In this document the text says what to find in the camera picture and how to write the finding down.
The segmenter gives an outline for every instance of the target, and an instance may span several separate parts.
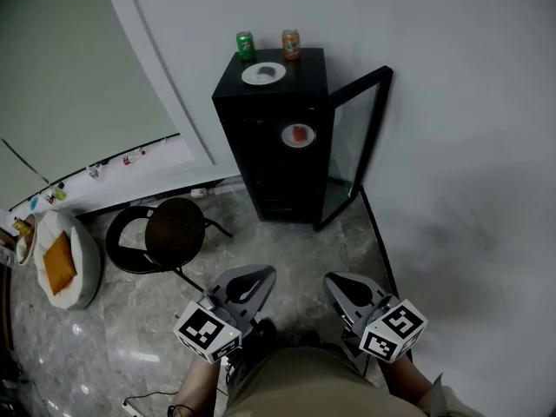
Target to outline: glass door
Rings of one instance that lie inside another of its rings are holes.
[[[316,231],[329,224],[359,191],[380,133],[393,73],[383,66],[329,96],[334,127]]]

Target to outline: black stool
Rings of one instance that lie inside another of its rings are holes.
[[[140,218],[149,219],[145,229],[147,250],[120,246],[120,235],[125,227]],[[189,199],[168,199],[158,208],[129,207],[110,224],[106,234],[106,251],[110,260],[125,272],[153,274],[173,271],[191,286],[204,292],[203,288],[183,274],[182,266],[195,258],[201,249],[205,228],[209,226],[215,226],[226,236],[232,237],[219,224],[205,218],[201,209]]]

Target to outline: black cable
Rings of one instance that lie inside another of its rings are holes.
[[[228,397],[228,395],[222,391],[219,387],[216,387],[216,390],[220,391],[222,394],[226,395],[226,397]],[[131,399],[144,399],[145,397],[150,397],[150,395],[154,395],[154,394],[161,394],[161,395],[176,395],[177,393],[179,393],[179,391],[175,391],[174,393],[164,393],[162,391],[155,391],[154,393],[150,393],[150,394],[145,394],[145,395],[134,395],[131,397],[126,397],[125,399],[123,399],[123,402],[127,402],[128,400]]]
[[[191,411],[191,413],[193,415],[195,415],[195,411],[193,409],[191,409],[190,407],[188,407],[187,405],[172,405],[171,407],[168,407],[168,413],[167,416],[168,417],[172,417],[172,414],[174,413],[175,409],[177,407],[185,407],[186,409],[188,409],[189,411]]]
[[[229,384],[229,378],[230,378],[230,371],[232,370],[232,365],[228,364],[226,366],[226,386]]]
[[[367,378],[367,369],[370,361],[371,361],[371,355],[367,355],[367,363],[365,364],[365,370],[363,371],[363,377],[365,378]]]
[[[47,414],[49,415],[49,417],[50,417],[52,414],[50,414],[50,411],[49,411],[49,403],[48,403],[48,402],[41,396],[41,394],[38,392],[38,387],[36,386],[35,381],[34,381],[33,379],[29,379],[29,380],[21,381],[21,382],[22,382],[23,384],[26,384],[26,383],[33,383],[33,386],[35,387],[36,395],[38,395],[38,398],[41,399],[41,402],[43,403],[44,408],[46,409],[46,413],[47,413]]]
[[[48,179],[46,179],[43,175],[41,175],[38,171],[36,171],[35,169],[33,169],[30,164],[25,161],[12,147],[11,145],[9,145],[5,139],[1,138],[0,141],[3,142],[3,144],[8,148],[9,151],[11,151],[17,159],[19,159],[23,165],[25,165],[29,170],[31,170],[33,173],[35,173],[38,177],[40,177],[43,181],[45,181],[48,185],[50,185],[50,182]]]
[[[155,391],[154,393],[150,393],[150,394],[145,394],[145,395],[135,395],[133,397],[126,397],[125,399],[123,399],[123,401],[128,401],[130,399],[144,399],[145,397],[149,397],[150,395],[154,395],[154,394],[162,394],[162,395],[176,395],[179,391],[175,391],[174,393],[163,393],[160,391]]]

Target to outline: white plate on cabinet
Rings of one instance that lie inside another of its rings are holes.
[[[296,142],[294,140],[294,127],[302,127],[307,132],[307,140],[303,142]],[[292,147],[294,149],[302,149],[303,147],[307,147],[314,141],[314,131],[308,125],[304,123],[293,123],[292,125],[288,125],[281,133],[281,139],[283,142]]]
[[[280,63],[262,62],[251,65],[242,72],[242,80],[249,85],[269,85],[286,75],[286,68]]]

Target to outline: stool leg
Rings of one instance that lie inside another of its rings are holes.
[[[210,219],[205,218],[205,228],[207,228],[209,226],[215,226],[221,232],[223,232],[223,234],[225,234],[228,238],[233,238],[234,237],[231,233],[224,230],[224,228],[218,222],[215,222],[215,221],[212,221]]]
[[[187,276],[185,276],[183,274],[182,268],[175,268],[174,272],[176,275],[178,275],[180,278],[182,278],[183,280],[185,280],[188,284],[190,284],[191,286],[193,286],[194,288],[196,288],[199,292],[204,293],[205,289],[203,289],[201,286],[199,286],[196,282],[194,282],[193,280],[190,280]]]

